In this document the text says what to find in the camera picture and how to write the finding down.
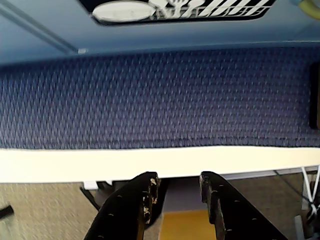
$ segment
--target blue fabric seat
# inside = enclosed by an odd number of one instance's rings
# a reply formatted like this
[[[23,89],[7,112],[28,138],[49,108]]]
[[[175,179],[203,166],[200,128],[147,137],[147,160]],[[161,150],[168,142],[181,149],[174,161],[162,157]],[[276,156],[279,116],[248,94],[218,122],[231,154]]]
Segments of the blue fabric seat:
[[[0,148],[319,147],[320,48],[82,57],[0,68]]]

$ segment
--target white cable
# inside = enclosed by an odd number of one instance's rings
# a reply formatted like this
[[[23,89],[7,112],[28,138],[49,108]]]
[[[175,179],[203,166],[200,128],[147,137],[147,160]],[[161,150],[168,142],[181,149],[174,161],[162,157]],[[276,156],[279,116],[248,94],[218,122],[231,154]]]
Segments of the white cable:
[[[316,178],[315,178],[314,188],[313,188],[313,194],[312,194],[312,201],[314,201],[315,198],[316,198],[319,179],[320,179],[320,165],[318,166],[318,172],[316,173]]]
[[[303,173],[303,177],[304,177],[304,183],[305,183],[305,187],[306,187],[306,194],[307,194],[307,197],[309,199],[309,201],[312,203],[313,202],[313,199],[312,199],[312,195],[311,195],[311,189],[310,189],[310,183],[309,183],[309,179],[308,179],[308,175],[307,175],[307,172],[306,172],[306,169],[305,167],[301,167],[302,169],[302,173]]]
[[[304,177],[304,183],[305,183],[305,187],[306,187],[306,193],[307,193],[307,197],[311,203],[311,208],[312,208],[312,213],[310,215],[309,218],[311,218],[313,215],[317,215],[317,208],[316,206],[313,204],[313,198],[312,198],[312,195],[311,195],[311,189],[310,189],[310,183],[309,183],[309,179],[308,179],[308,175],[307,175],[307,172],[306,172],[306,169],[305,167],[301,167],[302,169],[302,173],[303,173],[303,177]]]

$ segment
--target gray carpet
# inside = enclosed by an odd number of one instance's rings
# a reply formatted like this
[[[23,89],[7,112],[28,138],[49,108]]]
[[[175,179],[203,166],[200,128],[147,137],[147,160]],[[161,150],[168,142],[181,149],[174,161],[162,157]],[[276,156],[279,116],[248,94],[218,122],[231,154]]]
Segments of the gray carpet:
[[[285,176],[302,190],[299,174]],[[301,198],[276,176],[233,180],[247,197],[288,239],[295,239],[293,218]],[[0,240],[82,240],[97,211],[82,195],[80,183],[0,184],[0,208],[12,204],[15,215],[0,221]],[[161,219],[146,232],[156,240]]]

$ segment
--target black object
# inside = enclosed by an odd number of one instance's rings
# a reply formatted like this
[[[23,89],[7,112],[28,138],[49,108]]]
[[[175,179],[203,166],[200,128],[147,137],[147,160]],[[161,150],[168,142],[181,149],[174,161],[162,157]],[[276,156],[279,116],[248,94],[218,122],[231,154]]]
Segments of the black object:
[[[84,240],[142,240],[158,200],[156,172],[145,172],[115,191],[101,206]]]
[[[81,192],[85,195],[86,199],[94,206],[95,209],[99,211],[100,206],[96,203],[95,197],[91,194],[89,190],[85,190],[82,186],[80,187]]]
[[[314,63],[310,72],[310,127],[320,129],[320,63]]]
[[[287,240],[241,193],[220,175],[204,171],[200,176],[202,202],[217,240]]]
[[[156,172],[145,172],[114,192],[99,209],[84,240],[142,240],[157,206],[159,182]],[[217,240],[287,240],[220,175],[202,172],[200,189]]]
[[[12,208],[11,205],[9,205],[3,209],[0,209],[0,219],[9,217],[13,214],[15,214],[15,212],[14,212],[14,209]]]

